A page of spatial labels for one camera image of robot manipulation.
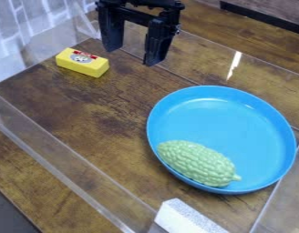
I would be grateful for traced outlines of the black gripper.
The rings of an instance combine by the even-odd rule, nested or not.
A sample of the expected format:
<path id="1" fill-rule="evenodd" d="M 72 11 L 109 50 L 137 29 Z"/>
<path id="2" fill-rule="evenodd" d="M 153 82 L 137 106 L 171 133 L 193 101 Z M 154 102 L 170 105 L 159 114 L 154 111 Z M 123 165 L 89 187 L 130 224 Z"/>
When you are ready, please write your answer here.
<path id="1" fill-rule="evenodd" d="M 123 46 L 125 24 L 131 22 L 149 27 L 143 63 L 162 62 L 181 32 L 182 0 L 98 0 L 97 10 L 105 49 L 113 52 Z"/>

